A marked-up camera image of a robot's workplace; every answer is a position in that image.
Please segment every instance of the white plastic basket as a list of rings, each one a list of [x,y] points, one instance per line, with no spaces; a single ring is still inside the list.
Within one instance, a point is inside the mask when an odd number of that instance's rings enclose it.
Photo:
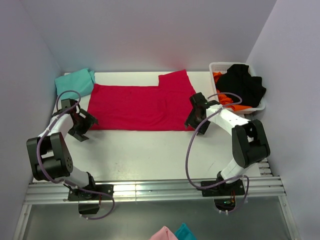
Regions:
[[[242,63],[242,62],[212,62],[209,64],[209,69],[210,69],[210,76],[211,76],[211,82],[212,82],[212,86],[213,86],[213,92],[216,94],[217,93],[217,89],[216,89],[216,84],[215,84],[215,80],[214,80],[214,74],[213,73],[218,73],[221,72],[222,74],[225,74],[227,72],[227,70],[233,65],[233,64],[246,64],[246,63]],[[251,76],[257,76],[254,69],[249,65],[249,73],[251,74]],[[252,107],[252,108],[247,108],[241,111],[235,111],[234,113],[236,114],[251,114],[255,111],[261,111],[263,109],[265,109],[266,107],[266,103],[264,98],[261,99],[259,106],[257,107]]]

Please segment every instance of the pink cloth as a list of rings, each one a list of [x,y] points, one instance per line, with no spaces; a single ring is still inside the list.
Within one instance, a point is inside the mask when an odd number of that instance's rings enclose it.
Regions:
[[[178,240],[176,236],[166,226],[161,228],[149,240]]]
[[[159,76],[159,86],[95,84],[88,112],[98,119],[92,130],[193,131],[184,123],[195,94],[186,70]]]

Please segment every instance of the teal towel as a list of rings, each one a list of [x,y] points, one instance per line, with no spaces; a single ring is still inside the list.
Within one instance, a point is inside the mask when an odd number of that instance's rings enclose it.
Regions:
[[[59,96],[67,90],[74,90],[80,93],[81,97],[91,94],[94,89],[95,71],[84,68],[68,75],[60,76],[55,79],[56,93]],[[74,92],[67,92],[61,96],[63,99],[77,99],[78,95]]]
[[[178,240],[197,240],[185,223],[174,234]]]

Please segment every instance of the black bracket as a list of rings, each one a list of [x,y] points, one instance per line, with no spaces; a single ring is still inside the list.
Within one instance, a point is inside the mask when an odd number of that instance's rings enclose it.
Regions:
[[[52,117],[62,113],[65,109],[71,108],[78,101],[74,99],[64,99],[61,101],[61,109],[55,112]],[[68,111],[67,113],[71,115],[73,121],[73,127],[68,131],[68,134],[75,137],[78,141],[83,142],[89,138],[85,136],[85,133],[94,125],[98,125],[98,119],[92,116],[90,113],[85,111],[78,105],[79,112],[76,108]]]
[[[114,186],[112,184],[96,184],[94,190],[100,193],[106,193],[110,196],[114,195]],[[111,200],[110,197],[99,194],[90,194],[83,192],[79,189],[72,189],[69,191],[68,201],[78,202],[78,201],[104,201]],[[100,203],[79,203],[78,211],[81,215],[91,215],[97,214],[100,209]]]
[[[224,179],[221,173],[218,173],[215,181],[201,181],[201,187],[207,187],[213,184],[217,184]],[[231,201],[231,196],[243,196],[245,195],[245,186],[241,179],[234,181],[233,183],[222,183],[216,187],[208,188],[205,190],[199,189],[203,197],[225,197],[223,199],[214,199],[215,206],[222,211],[231,211],[236,207],[236,201]]]
[[[207,117],[206,109],[210,106],[220,104],[216,100],[207,101],[205,96],[198,92],[193,94],[190,98],[190,103],[192,105],[192,110],[186,119],[184,126],[187,128],[191,126],[193,129],[196,129],[198,125]],[[206,121],[199,129],[198,135],[204,135],[210,125],[209,121]]]
[[[207,187],[212,184],[216,184],[220,181],[221,180],[202,181],[200,183],[201,183],[201,187]],[[223,184],[218,185],[216,187],[208,188],[206,190],[200,189],[200,191],[202,192],[202,197],[226,197],[226,198],[228,198],[229,196],[231,196],[231,194],[233,194],[233,191],[234,191],[235,196],[245,195],[244,184],[243,184],[242,180],[240,180],[240,179],[233,182],[233,183],[230,183],[230,184],[223,183]]]
[[[94,190],[95,192],[105,193],[110,196],[114,195],[114,186],[112,184],[96,184]],[[99,194],[88,194],[79,189],[72,189],[69,191],[68,201],[78,202],[78,201],[99,201]],[[111,200],[110,197],[101,195],[101,200]]]

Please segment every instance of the white table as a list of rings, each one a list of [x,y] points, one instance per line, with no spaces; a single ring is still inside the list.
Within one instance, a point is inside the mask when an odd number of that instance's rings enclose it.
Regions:
[[[167,72],[98,72],[97,84],[118,86],[157,86],[158,76]],[[214,93],[209,72],[187,73],[196,92],[205,97]],[[87,110],[90,96],[81,99]],[[67,135],[73,164],[91,173],[96,181],[139,181],[186,179],[186,151],[192,132],[95,130],[89,140],[77,141]],[[213,123],[204,136],[196,137],[189,158],[193,179],[215,178],[232,159],[231,136]],[[249,177],[260,177],[257,164]]]

